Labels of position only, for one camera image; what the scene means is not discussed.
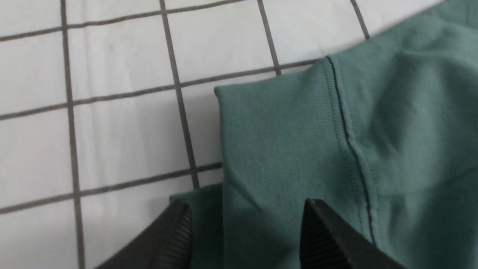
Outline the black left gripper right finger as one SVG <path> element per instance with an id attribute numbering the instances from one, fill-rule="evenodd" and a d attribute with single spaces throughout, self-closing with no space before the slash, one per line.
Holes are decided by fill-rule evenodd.
<path id="1" fill-rule="evenodd" d="M 300 234 L 302 269 L 403 269 L 323 200 L 306 199 Z"/>

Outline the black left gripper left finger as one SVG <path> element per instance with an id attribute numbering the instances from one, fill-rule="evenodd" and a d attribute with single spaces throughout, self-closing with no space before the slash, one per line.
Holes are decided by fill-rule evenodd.
<path id="1" fill-rule="evenodd" d="M 128 245 L 97 268 L 189 269 L 192 249 L 192 210 L 184 200 L 176 200 Z"/>

